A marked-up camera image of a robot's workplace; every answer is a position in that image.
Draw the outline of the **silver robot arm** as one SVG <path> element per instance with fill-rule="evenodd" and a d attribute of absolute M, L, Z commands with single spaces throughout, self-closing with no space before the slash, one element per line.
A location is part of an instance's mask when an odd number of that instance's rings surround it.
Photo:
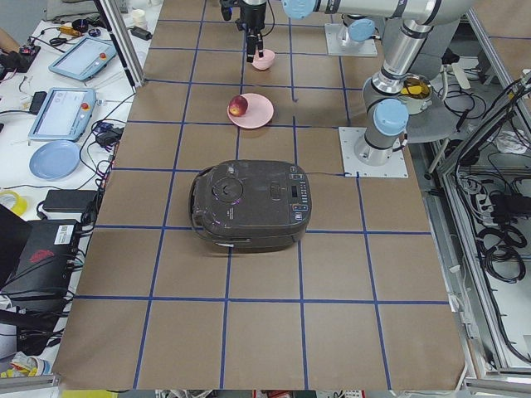
<path fill-rule="evenodd" d="M 354 144 L 356 157 L 379 167 L 392 156 L 397 137 L 406 129 L 407 107 L 397 98 L 412 63 L 434 26 L 460 19 L 472 1 L 283 1 L 288 17 L 303 19 L 313 12 L 400 19 L 402 24 L 380 71 L 365 83 L 363 100 L 369 125 Z"/>

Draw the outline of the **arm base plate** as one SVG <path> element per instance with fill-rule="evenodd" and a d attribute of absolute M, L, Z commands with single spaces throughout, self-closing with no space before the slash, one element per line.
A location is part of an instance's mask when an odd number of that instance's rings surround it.
<path fill-rule="evenodd" d="M 375 149 L 365 140 L 366 128 L 340 127 L 343 173 L 347 177 L 408 178 L 400 139 L 388 149 Z"/>
<path fill-rule="evenodd" d="M 376 57 L 378 50 L 372 38 L 365 41 L 352 41 L 343 24 L 324 25 L 327 50 L 330 56 Z"/>

